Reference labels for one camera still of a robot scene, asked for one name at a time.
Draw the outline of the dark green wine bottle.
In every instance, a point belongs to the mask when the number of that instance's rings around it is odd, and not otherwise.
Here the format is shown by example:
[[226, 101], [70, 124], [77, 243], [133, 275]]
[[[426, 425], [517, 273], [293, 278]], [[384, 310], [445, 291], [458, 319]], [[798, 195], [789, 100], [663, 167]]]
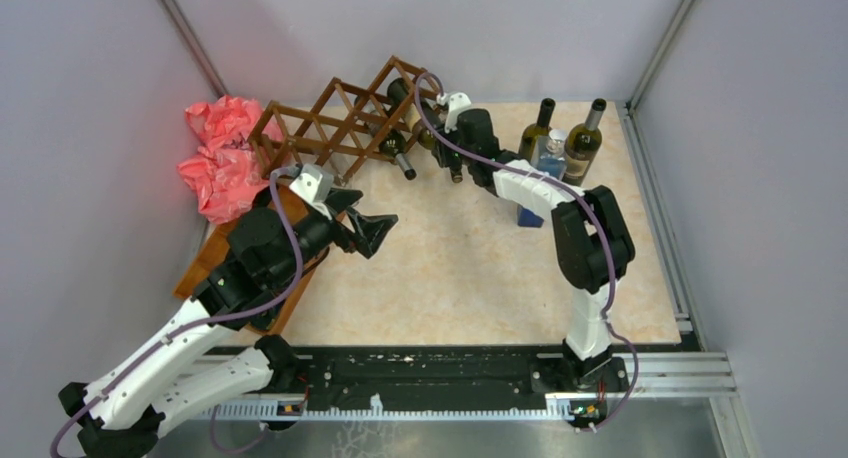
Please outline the dark green wine bottle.
[[[400, 105], [412, 92], [406, 85], [403, 78], [396, 78], [391, 81], [386, 89], [386, 96], [391, 100], [393, 105]], [[423, 114], [421, 114], [414, 103], [411, 103], [403, 114], [403, 120], [410, 129], [411, 136], [414, 137], [418, 144], [423, 148], [432, 151], [437, 143], [437, 140], [432, 136], [430, 130], [421, 121], [424, 115], [430, 124], [437, 128], [440, 124], [439, 116], [436, 111], [425, 101], [421, 101]]]
[[[362, 111], [366, 113], [378, 114], [379, 112], [387, 112], [387, 109], [381, 103], [374, 104], [370, 99], [365, 97], [358, 97], [354, 104], [361, 104]], [[400, 132], [394, 129], [389, 129], [386, 137], [377, 147], [381, 155], [392, 159], [393, 163], [403, 172], [407, 180], [414, 180], [417, 177], [417, 172], [409, 162], [405, 154], [405, 149], [406, 139]]]

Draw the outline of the clear glass bottle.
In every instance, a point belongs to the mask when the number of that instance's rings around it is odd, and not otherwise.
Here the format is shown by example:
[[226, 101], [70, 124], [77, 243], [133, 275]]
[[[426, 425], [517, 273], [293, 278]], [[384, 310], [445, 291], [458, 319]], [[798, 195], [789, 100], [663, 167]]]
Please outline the clear glass bottle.
[[345, 173], [336, 169], [331, 170], [333, 175], [333, 182], [335, 185], [340, 187], [346, 187], [350, 184], [348, 178], [345, 177]]

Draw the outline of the blue square glass bottle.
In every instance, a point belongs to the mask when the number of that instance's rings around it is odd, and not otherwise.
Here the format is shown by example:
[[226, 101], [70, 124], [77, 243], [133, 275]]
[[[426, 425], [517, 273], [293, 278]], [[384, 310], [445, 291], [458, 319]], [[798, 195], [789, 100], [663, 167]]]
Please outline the blue square glass bottle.
[[[564, 152], [566, 140], [567, 133], [561, 129], [552, 129], [547, 135], [538, 136], [532, 148], [530, 164], [541, 172], [561, 179], [566, 167]], [[521, 206], [518, 207], [517, 225], [519, 227], [540, 228], [543, 223], [542, 217]]]

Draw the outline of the dark green wine bottle front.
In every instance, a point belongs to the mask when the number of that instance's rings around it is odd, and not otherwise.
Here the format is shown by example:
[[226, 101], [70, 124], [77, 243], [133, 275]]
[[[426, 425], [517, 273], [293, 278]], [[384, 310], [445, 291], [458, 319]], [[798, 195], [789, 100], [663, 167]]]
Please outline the dark green wine bottle front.
[[[361, 104], [362, 111], [366, 113], [378, 114], [379, 112], [387, 112], [387, 109], [381, 103], [374, 104], [370, 99], [365, 97], [358, 97], [354, 104]], [[381, 155], [392, 159], [393, 163], [403, 172], [407, 180], [414, 180], [417, 177], [417, 172], [409, 162], [405, 154], [405, 149], [406, 139], [400, 132], [394, 129], [389, 129], [386, 137], [377, 147]]]

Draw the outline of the brown wooden wine rack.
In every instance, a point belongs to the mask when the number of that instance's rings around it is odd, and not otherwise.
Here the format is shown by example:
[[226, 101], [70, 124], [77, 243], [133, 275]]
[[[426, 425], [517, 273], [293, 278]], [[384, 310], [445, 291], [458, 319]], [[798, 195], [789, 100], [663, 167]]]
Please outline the brown wooden wine rack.
[[[424, 72], [423, 67], [392, 56], [368, 86], [332, 78], [309, 108], [270, 101], [248, 137], [262, 177], [268, 179], [272, 170], [294, 162], [336, 169], [350, 180], [368, 161], [393, 163], [377, 150], [389, 129], [404, 136], [405, 152], [418, 143], [403, 120], [412, 95], [393, 105], [386, 96], [387, 86], [403, 78], [412, 92], [414, 81]], [[354, 104], [358, 97], [381, 103], [387, 112], [363, 112], [361, 104]]]

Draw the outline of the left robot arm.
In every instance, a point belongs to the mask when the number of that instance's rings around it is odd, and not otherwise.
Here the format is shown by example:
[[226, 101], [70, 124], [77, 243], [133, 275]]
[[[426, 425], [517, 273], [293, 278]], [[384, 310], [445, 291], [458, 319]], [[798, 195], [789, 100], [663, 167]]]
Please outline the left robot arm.
[[280, 307], [306, 264], [331, 247], [373, 256], [397, 224], [394, 214], [359, 213], [358, 190], [333, 188], [290, 222], [266, 190], [230, 231], [225, 259], [139, 350], [90, 383], [59, 393], [88, 457], [143, 457], [182, 422], [239, 395], [299, 391], [300, 363], [278, 335], [229, 361], [183, 378], [183, 370], [262, 313]]

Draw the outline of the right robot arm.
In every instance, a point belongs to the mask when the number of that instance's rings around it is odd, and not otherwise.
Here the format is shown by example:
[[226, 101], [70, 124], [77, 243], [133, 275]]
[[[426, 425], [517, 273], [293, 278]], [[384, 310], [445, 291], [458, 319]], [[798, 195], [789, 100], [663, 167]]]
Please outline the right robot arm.
[[502, 148], [482, 108], [466, 108], [450, 127], [430, 126], [440, 151], [461, 156], [474, 182], [552, 227], [559, 269], [573, 287], [572, 323], [565, 338], [563, 376], [576, 390], [590, 389], [612, 361], [617, 333], [610, 312], [635, 245], [614, 193], [562, 182]]

